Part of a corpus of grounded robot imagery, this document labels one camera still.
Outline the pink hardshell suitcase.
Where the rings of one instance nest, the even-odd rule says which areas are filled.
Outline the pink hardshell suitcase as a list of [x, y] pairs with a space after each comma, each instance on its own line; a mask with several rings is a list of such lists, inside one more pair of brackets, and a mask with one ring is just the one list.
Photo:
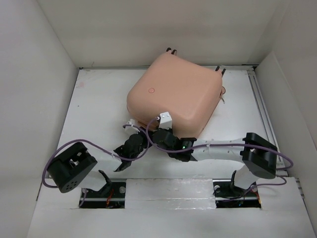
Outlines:
[[143, 125], [168, 112], [177, 137], [199, 137], [225, 94], [223, 74], [167, 48], [127, 94], [127, 110]]

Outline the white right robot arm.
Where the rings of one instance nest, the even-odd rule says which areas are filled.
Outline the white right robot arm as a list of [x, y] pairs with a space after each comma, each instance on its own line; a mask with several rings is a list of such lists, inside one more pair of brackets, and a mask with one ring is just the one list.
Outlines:
[[232, 173], [230, 183], [215, 189], [217, 196], [233, 199], [244, 196], [258, 179], [276, 176], [277, 148], [256, 133], [232, 141], [206, 141], [196, 138], [178, 138], [171, 129], [158, 129], [150, 139], [159, 150], [182, 162], [224, 160], [241, 163], [241, 169]]

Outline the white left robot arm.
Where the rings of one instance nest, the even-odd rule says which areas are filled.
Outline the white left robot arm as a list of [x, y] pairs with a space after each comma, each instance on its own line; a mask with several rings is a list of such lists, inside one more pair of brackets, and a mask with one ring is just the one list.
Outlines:
[[[89, 144], [107, 155], [109, 160], [96, 159], [88, 148]], [[42, 173], [42, 184], [68, 193], [76, 187], [93, 190], [98, 196], [110, 192], [110, 179], [106, 170], [122, 172], [132, 162], [145, 156], [152, 145], [144, 131], [129, 136], [123, 145], [110, 152], [86, 139], [75, 139], [58, 148], [49, 158]]]

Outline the aluminium side rail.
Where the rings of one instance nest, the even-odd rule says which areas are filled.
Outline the aluminium side rail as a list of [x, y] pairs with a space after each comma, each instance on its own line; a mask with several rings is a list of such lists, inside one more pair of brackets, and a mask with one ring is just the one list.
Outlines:
[[274, 144], [279, 151], [279, 145], [278, 145], [276, 136], [274, 134], [273, 127], [272, 127], [272, 124], [270, 122], [270, 118], [269, 118], [269, 115], [268, 115], [268, 112], [267, 112], [267, 109], [266, 109], [266, 106], [264, 103], [264, 99], [262, 96], [262, 92], [261, 92], [261, 89], [260, 89], [260, 86], [259, 86], [259, 83], [257, 80], [257, 76], [256, 76], [256, 72], [255, 72], [256, 68], [257, 68], [256, 65], [250, 66], [250, 68], [247, 70], [247, 75], [249, 77], [250, 85], [251, 85], [251, 88], [252, 88], [252, 91], [253, 91], [253, 94], [255, 97], [255, 101], [256, 101], [256, 104], [257, 104], [257, 107], [258, 107], [258, 110], [260, 113], [260, 117], [261, 117], [261, 120], [262, 120], [262, 123], [264, 126], [265, 136], [266, 136], [267, 140], [270, 143]]

